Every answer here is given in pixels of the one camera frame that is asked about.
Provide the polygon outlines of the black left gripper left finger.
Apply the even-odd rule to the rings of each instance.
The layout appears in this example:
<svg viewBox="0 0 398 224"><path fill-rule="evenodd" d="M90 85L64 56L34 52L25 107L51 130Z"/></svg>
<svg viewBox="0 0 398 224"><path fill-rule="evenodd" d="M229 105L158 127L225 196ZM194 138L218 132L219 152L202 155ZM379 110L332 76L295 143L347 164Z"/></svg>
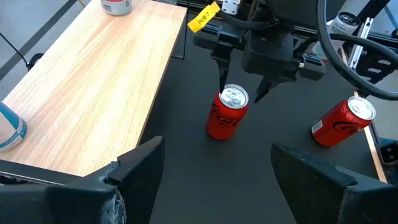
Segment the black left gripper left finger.
<svg viewBox="0 0 398 224"><path fill-rule="evenodd" d="M162 179L162 136L79 177L1 161L1 223L149 223Z"/></svg>

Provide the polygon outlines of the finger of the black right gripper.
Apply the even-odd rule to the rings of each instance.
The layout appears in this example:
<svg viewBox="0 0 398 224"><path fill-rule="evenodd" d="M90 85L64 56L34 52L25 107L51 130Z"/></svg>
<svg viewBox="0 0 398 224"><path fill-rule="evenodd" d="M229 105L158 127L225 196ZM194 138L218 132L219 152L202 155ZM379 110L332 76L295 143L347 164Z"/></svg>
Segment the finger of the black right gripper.
<svg viewBox="0 0 398 224"><path fill-rule="evenodd" d="M219 90L220 90L220 93L222 93L224 90L224 87L226 85L226 79L228 77L230 58L215 57L215 61L218 65L218 70L219 70L219 74L220 74Z"/></svg>
<svg viewBox="0 0 398 224"><path fill-rule="evenodd" d="M254 103L258 103L264 96L266 96L279 82L276 79L264 77L254 94Z"/></svg>

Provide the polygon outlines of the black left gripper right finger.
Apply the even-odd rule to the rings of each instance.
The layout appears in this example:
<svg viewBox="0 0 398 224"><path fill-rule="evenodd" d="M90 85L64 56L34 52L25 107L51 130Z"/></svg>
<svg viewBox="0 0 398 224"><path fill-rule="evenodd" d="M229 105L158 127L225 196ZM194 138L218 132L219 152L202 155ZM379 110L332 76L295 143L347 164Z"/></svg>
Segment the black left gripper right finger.
<svg viewBox="0 0 398 224"><path fill-rule="evenodd" d="M275 142L271 163L297 223L397 223L397 187Z"/></svg>

